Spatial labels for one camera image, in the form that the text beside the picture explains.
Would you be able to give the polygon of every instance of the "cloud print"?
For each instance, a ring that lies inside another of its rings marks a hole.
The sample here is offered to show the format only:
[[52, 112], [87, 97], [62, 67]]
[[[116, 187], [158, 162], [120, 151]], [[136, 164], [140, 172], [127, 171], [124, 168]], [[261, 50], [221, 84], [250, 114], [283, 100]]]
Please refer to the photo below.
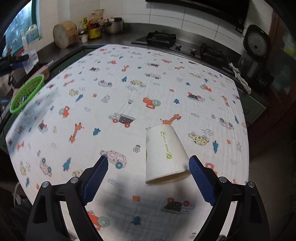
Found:
[[117, 183], [116, 181], [114, 181], [114, 180], [112, 180], [112, 179], [109, 179], [108, 182], [111, 183], [111, 184], [114, 185], [114, 186], [119, 187], [119, 183]]

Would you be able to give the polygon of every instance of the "floor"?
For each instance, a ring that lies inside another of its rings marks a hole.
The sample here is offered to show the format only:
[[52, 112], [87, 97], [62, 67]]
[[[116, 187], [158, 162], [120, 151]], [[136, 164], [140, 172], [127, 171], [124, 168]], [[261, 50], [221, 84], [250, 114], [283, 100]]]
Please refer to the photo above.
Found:
[[271, 240], [287, 225], [293, 209], [291, 195], [296, 195], [292, 185], [296, 145], [289, 135], [279, 140], [250, 161], [249, 171], [249, 180], [255, 182], [266, 210]]

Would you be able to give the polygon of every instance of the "red wheel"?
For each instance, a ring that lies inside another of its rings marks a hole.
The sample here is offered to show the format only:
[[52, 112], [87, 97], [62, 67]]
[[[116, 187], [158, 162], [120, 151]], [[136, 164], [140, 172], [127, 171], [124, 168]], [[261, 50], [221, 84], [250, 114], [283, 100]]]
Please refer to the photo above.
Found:
[[174, 199], [172, 197], [169, 197], [168, 198], [168, 203], [173, 203], [174, 202]]
[[184, 207], [187, 207], [189, 204], [190, 204], [189, 201], [184, 201], [184, 202], [183, 202]]

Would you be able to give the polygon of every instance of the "stove knob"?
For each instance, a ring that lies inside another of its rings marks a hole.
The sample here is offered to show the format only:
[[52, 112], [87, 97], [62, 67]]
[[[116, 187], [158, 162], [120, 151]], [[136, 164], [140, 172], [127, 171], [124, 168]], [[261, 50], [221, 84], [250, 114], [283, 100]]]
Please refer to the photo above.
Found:
[[182, 48], [182, 45], [181, 45], [181, 44], [176, 44], [176, 45], [175, 45], [175, 49], [176, 49], [176, 50], [181, 50], [181, 48]]
[[196, 54], [196, 49], [191, 49], [191, 50], [190, 50], [190, 54], [193, 55], [193, 56], [195, 56], [195, 54]]

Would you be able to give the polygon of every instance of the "pot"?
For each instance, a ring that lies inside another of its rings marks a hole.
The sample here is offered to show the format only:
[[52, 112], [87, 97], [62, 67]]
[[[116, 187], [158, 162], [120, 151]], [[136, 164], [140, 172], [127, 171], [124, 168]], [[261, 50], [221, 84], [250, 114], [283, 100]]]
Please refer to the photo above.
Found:
[[104, 23], [104, 30], [106, 35], [121, 34], [123, 31], [122, 18], [107, 19], [107, 21]]

